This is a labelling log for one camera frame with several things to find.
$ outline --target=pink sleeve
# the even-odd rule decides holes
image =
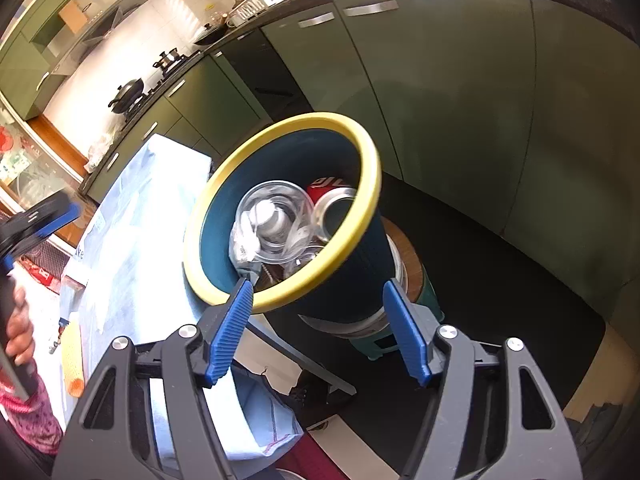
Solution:
[[[38,391],[26,402],[15,397],[10,386],[0,384],[0,404],[21,439],[42,453],[55,455],[62,439],[62,428],[53,415],[42,378],[37,373],[36,378]]]

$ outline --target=blue gripper pad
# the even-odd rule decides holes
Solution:
[[[382,290],[382,304],[402,354],[402,360],[409,375],[417,379],[420,386],[425,386],[431,379],[427,343],[404,303],[408,301],[405,298],[393,281],[389,280],[385,283]]]
[[[209,349],[209,367],[205,377],[210,384],[216,384],[231,366],[242,331],[254,307],[254,288],[251,283],[245,281],[235,297],[229,298],[229,301],[232,304],[226,311],[225,319],[220,324]]]
[[[68,211],[40,229],[38,231],[38,236],[40,238],[49,238],[55,231],[69,224],[70,222],[73,222],[79,216],[80,206],[75,202],[72,202],[71,204],[69,204]]]

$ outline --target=yellow bin rim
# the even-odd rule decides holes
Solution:
[[[318,256],[290,278],[254,294],[253,313],[268,312],[304,296],[333,274],[359,243],[375,212],[382,185],[380,158],[371,137],[356,121],[340,114],[315,112],[285,119],[254,135],[227,157],[196,201],[184,234],[184,272],[191,288],[206,303],[223,304],[229,297],[209,281],[200,260],[202,226],[216,193],[243,161],[268,142],[300,130],[317,128],[345,136],[358,150],[360,182],[356,196],[344,221]]]

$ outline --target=trash bin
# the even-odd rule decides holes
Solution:
[[[208,304],[225,303],[238,274],[228,257],[229,233],[244,194],[267,180],[303,189],[320,176],[357,188],[343,222],[324,249],[290,278],[254,295],[254,314],[288,305],[334,322],[366,319],[382,306],[394,261],[377,210],[382,170],[369,134],[350,118],[303,114],[253,136],[220,165],[200,195],[184,237],[184,269]]]

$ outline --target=cabinet handle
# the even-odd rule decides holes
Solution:
[[[185,83],[186,81],[184,79],[180,81],[176,86],[171,88],[171,91],[167,94],[167,97],[171,97],[173,94],[175,94]]]
[[[332,19],[334,19],[334,14],[332,12],[328,12],[326,14],[321,14],[320,16],[316,16],[315,18],[298,22],[298,27],[300,28],[313,27],[314,25],[320,25],[320,23],[330,22]]]
[[[107,164],[107,171],[109,171],[111,169],[111,167],[113,166],[113,163],[116,161],[116,159],[119,157],[119,155],[120,154],[118,152],[115,152],[113,154],[113,156],[111,157],[111,160]]]
[[[395,0],[389,0],[388,2],[380,2],[378,4],[350,7],[349,9],[344,9],[344,13],[347,16],[363,16],[364,14],[377,14],[379,12],[385,12],[386,10],[394,10],[397,8],[399,8],[398,2]]]
[[[45,72],[44,76],[42,76],[42,78],[40,78],[40,82],[36,85],[36,92],[40,91],[40,87],[42,86],[42,83],[44,83],[44,80],[49,77],[49,72]]]
[[[153,123],[153,124],[151,125],[151,128],[149,128],[149,129],[146,131],[146,134],[144,134],[144,135],[142,136],[142,140],[145,140],[149,135],[151,135],[151,133],[153,132],[153,130],[155,130],[155,129],[156,129],[156,126],[158,126],[158,123]]]

